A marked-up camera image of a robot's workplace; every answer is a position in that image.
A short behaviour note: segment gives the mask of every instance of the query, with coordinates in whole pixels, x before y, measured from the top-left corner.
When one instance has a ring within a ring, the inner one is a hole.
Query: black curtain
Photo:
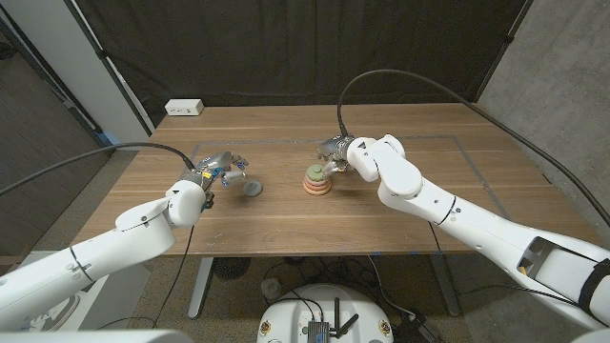
[[[356,75],[401,69],[475,100],[525,0],[78,0],[155,125],[171,98],[206,106],[334,104]],[[452,101],[376,76],[347,103]]]

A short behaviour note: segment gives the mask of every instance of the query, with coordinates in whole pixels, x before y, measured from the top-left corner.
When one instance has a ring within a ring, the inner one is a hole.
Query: wooden table
[[[594,230],[500,129],[457,104],[344,106],[356,136],[400,139],[407,158],[445,190],[513,221],[595,244]],[[194,229],[189,254],[268,256],[471,252],[442,230],[385,207],[378,181],[355,171],[333,175],[333,189],[302,189],[320,142],[337,134],[335,106],[206,108],[197,117],[166,117],[151,137],[193,162],[218,151],[248,159],[246,173],[264,186],[249,198],[241,184],[214,184],[214,206]],[[114,228],[123,211],[164,196],[184,172],[170,152],[143,149],[72,243]],[[174,231],[184,252],[189,229]]]

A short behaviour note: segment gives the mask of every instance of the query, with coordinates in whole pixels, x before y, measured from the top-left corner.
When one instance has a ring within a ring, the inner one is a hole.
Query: orange ring
[[[305,175],[305,181],[307,181],[308,184],[312,185],[312,186],[324,186],[326,185],[329,181],[331,181],[331,178],[327,178],[324,181],[313,181],[312,179],[310,179],[309,177],[307,177],[307,175]]]
[[[307,186],[307,188],[312,190],[312,191],[321,191],[321,190],[324,190],[324,189],[328,188],[328,184],[331,183],[330,181],[326,181],[325,183],[323,183],[321,185],[314,185],[311,182],[309,182],[308,178],[304,178],[303,182],[305,183],[305,186]]]
[[[305,181],[303,181],[303,188],[305,189],[305,192],[307,192],[311,195],[324,195],[331,190],[332,186],[333,186],[333,184],[329,183],[329,187],[327,189],[324,189],[322,191],[313,191],[313,190],[308,189],[307,185],[305,184]]]

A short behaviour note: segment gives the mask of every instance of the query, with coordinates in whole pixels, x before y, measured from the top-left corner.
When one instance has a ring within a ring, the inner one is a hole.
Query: power outlet
[[[203,111],[201,99],[172,99],[165,105],[168,115],[199,115]]]

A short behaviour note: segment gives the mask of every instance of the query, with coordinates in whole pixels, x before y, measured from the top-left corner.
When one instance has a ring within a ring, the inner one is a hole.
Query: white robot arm
[[[116,218],[116,228],[0,276],[0,331],[16,331],[40,313],[93,281],[160,255],[175,244],[172,230],[188,228],[213,203],[215,179],[245,177],[248,162],[225,151],[204,159],[162,199],[136,206]]]
[[[324,171],[353,166],[368,182],[381,177],[379,199],[419,216],[496,263],[551,309],[582,326],[610,325],[610,252],[573,237],[529,228],[455,196],[422,177],[392,135],[335,137],[318,153],[331,157]]]

